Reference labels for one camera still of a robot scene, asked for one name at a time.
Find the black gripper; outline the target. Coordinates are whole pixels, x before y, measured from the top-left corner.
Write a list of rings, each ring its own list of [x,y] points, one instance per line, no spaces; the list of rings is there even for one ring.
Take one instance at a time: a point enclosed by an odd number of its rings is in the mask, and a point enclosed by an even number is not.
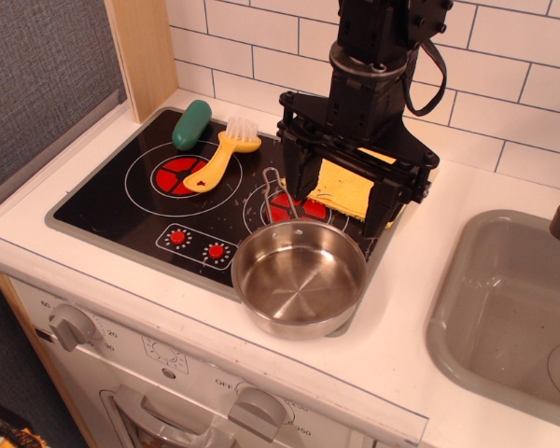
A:
[[[374,181],[370,190],[363,236],[378,238],[402,203],[422,202],[430,188],[429,174],[440,159],[405,127],[403,114],[425,115],[438,98],[415,109],[411,98],[416,61],[388,67],[355,61],[334,63],[327,97],[287,91],[278,124],[287,191],[305,199],[318,183],[322,160]],[[410,174],[375,159],[359,148],[418,168],[414,187]]]

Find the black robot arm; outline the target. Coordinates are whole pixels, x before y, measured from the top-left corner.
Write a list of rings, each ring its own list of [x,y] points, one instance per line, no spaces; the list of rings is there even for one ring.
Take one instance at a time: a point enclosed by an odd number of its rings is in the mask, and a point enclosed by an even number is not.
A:
[[[446,87],[422,108],[410,89],[419,51],[440,72],[445,62],[432,43],[446,30],[451,1],[342,1],[339,31],[329,51],[329,96],[287,91],[278,123],[288,193],[297,200],[318,184],[323,161],[372,182],[364,217],[366,238],[377,238],[400,208],[420,203],[440,158],[405,127],[403,114],[431,112]]]

